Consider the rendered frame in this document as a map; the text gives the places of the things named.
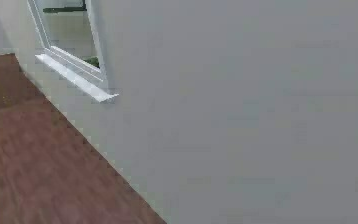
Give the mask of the white framed window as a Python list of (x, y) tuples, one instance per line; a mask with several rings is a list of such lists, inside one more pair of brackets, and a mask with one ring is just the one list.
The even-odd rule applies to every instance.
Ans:
[(41, 46), (35, 57), (98, 103), (117, 95), (94, 0), (27, 0)]

